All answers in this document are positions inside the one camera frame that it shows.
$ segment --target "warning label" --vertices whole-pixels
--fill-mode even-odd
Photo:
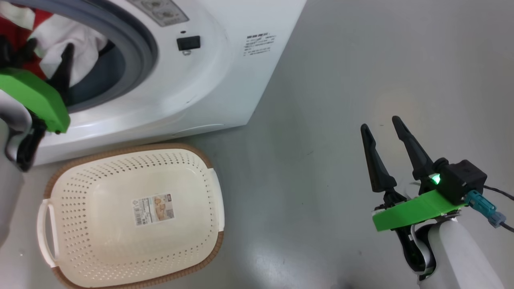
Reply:
[[[172,0],[127,0],[150,16],[161,27],[189,21]]]
[[[246,36],[245,51],[243,56],[265,53],[271,50],[276,35],[262,33]]]

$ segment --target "cable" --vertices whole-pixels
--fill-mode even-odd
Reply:
[[[506,196],[507,198],[509,198],[509,199],[511,199],[511,200],[513,200],[513,201],[514,201],[514,196],[513,196],[513,195],[511,195],[511,194],[509,194],[509,193],[507,193],[507,192],[504,192],[504,191],[502,191],[502,190],[500,190],[500,189],[493,188],[493,187],[486,186],[486,185],[484,185],[484,188],[485,188],[485,189],[488,189],[488,190],[491,190],[491,191],[493,191],[493,192],[500,193],[500,194],[502,194],[502,195]],[[500,226],[502,226],[502,227],[504,227],[505,229],[507,229],[507,230],[509,230],[509,231],[511,231],[511,232],[513,232],[513,233],[514,233],[514,228],[512,228],[511,226],[509,226],[509,225],[505,224],[504,222],[501,222],[501,223],[500,223]]]
[[[497,192],[497,193],[500,193],[500,194],[502,194],[502,195],[506,196],[507,198],[509,198],[509,199],[514,201],[514,196],[513,195],[511,195],[509,193],[506,193],[506,192],[504,192],[504,191],[502,191],[500,189],[493,188],[493,187],[486,186],[486,185],[484,185],[484,188],[488,189],[488,190],[491,190],[491,191],[494,191],[494,192]]]
[[[505,224],[505,223],[503,223],[503,222],[501,222],[501,223],[500,223],[500,226],[502,226],[502,227],[504,227],[505,229],[507,229],[507,230],[509,230],[509,231],[511,231],[511,232],[513,232],[513,233],[514,233],[514,228],[512,228],[511,226],[509,226],[509,225],[507,225],[507,224]]]

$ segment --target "green 3d-printed part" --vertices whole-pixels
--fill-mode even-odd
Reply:
[[[377,213],[373,216],[373,223],[379,232],[391,230],[433,219],[463,206],[465,204],[452,205],[438,191],[433,190]]]
[[[33,73],[16,68],[0,69],[0,89],[42,119],[48,131],[68,130],[70,119],[61,96]]]

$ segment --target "perforated basket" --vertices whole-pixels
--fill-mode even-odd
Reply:
[[[224,225],[209,160],[185,144],[166,143],[62,167],[39,209],[38,241],[67,287],[141,288],[205,267],[221,247]]]

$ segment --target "gray floor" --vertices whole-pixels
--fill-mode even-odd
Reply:
[[[179,141],[218,172],[226,234],[203,270],[155,288],[417,288],[392,232],[377,233],[359,127],[398,190],[414,196],[400,115],[434,159],[467,158],[514,191],[514,5],[505,1],[308,2],[247,126]],[[61,164],[34,168],[0,249],[1,287],[61,288],[36,245],[35,215]],[[514,204],[486,196],[514,220]],[[514,236],[466,209],[460,221],[506,288]]]

